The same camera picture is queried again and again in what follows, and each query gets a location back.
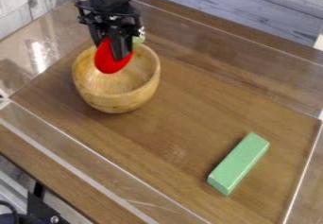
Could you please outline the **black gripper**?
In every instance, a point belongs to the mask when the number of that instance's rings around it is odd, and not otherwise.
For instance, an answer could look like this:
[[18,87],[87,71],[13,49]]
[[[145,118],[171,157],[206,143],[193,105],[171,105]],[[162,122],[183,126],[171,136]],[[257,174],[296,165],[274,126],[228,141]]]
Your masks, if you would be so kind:
[[146,29],[143,25],[141,10],[126,3],[123,6],[110,10],[98,11],[89,1],[78,1],[79,21],[89,26],[90,34],[97,46],[107,37],[110,30],[111,50],[114,60],[122,60],[133,51],[133,36],[143,37]]

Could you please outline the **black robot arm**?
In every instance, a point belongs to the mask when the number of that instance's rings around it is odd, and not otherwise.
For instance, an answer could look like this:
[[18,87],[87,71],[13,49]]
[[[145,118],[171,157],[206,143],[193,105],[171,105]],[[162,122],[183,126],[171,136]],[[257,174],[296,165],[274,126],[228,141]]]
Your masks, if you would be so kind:
[[141,10],[131,0],[78,0],[75,6],[95,45],[110,39],[114,60],[125,59],[133,51],[133,38],[146,33]]

